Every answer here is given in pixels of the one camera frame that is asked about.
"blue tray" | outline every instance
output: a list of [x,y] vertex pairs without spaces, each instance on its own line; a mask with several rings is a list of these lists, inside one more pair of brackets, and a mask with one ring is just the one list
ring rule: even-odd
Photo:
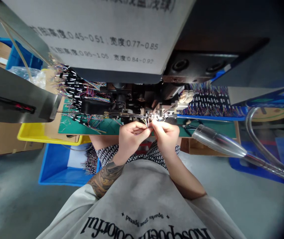
[[[12,66],[25,66],[22,62],[21,57],[19,56],[17,49],[13,45],[12,41],[9,38],[0,38],[0,42],[6,44],[7,46],[11,47],[11,53],[8,59],[8,63],[6,65],[6,70],[10,70]],[[38,59],[36,56],[31,54],[29,51],[27,51],[25,48],[22,47],[22,45],[15,41],[17,46],[19,47],[23,57],[25,58],[28,67],[35,68],[41,70],[43,61]]]
[[248,113],[248,108],[241,107],[241,110],[245,114],[245,116],[241,116],[241,117],[217,117],[217,116],[193,116],[193,115],[178,115],[178,116],[187,116],[187,117],[197,118],[197,119],[202,119],[202,120],[244,121]]
[[[69,154],[70,149],[61,144],[47,144],[39,184],[82,187],[94,176],[86,175],[84,169],[68,167]],[[101,168],[100,160],[98,160],[97,172]]]

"flexible metal arm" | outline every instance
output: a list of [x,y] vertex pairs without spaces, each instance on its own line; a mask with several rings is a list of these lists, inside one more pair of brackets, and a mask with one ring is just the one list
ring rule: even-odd
[[226,135],[219,134],[215,130],[200,124],[192,134],[192,137],[202,144],[218,151],[229,155],[231,157],[243,158],[248,162],[262,167],[263,169],[284,178],[284,169],[275,165],[271,165],[261,158],[253,156],[236,141],[232,140]]
[[246,120],[245,120],[245,124],[246,124],[246,130],[248,132],[249,137],[251,138],[252,142],[254,143],[254,145],[257,147],[257,149],[264,155],[264,157],[269,160],[269,162],[277,167],[280,167],[282,169],[284,169],[284,164],[282,162],[280,162],[275,156],[273,156],[262,144],[261,142],[258,140],[258,138],[256,137],[254,131],[252,130],[252,118],[255,114],[255,112],[259,109],[259,107],[256,108],[251,108],[250,111],[248,112],[247,116],[246,116]]

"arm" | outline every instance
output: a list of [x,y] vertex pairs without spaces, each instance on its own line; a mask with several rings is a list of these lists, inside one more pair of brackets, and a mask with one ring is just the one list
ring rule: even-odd
[[175,152],[163,158],[172,181],[184,198],[193,200],[206,195],[202,184],[185,167]]
[[97,195],[103,197],[108,189],[112,186],[115,180],[121,175],[124,165],[128,158],[125,160],[118,152],[96,175],[94,175],[88,184],[90,184]]
[[165,122],[152,121],[152,126],[169,175],[181,195],[189,200],[206,195],[206,191],[197,178],[185,167],[175,153],[179,127]]
[[[136,129],[142,129],[136,135]],[[119,133],[119,151],[96,175],[94,175],[88,184],[90,184],[97,195],[103,197],[115,180],[122,174],[123,168],[129,157],[135,153],[139,145],[150,135],[152,128],[140,122],[131,122],[120,127]]]

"paper sign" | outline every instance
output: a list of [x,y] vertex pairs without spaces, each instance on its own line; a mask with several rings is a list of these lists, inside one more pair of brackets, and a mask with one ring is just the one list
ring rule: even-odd
[[4,2],[63,63],[161,74],[195,0]]
[[0,57],[0,63],[3,64],[3,65],[7,65],[8,60],[5,59],[5,58]]

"gray floor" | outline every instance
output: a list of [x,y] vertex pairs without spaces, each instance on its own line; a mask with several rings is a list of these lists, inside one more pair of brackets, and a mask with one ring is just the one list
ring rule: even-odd
[[[38,184],[43,153],[0,156],[0,238],[36,238],[76,190]],[[247,238],[276,238],[284,226],[283,184],[237,172],[226,158],[180,157]]]

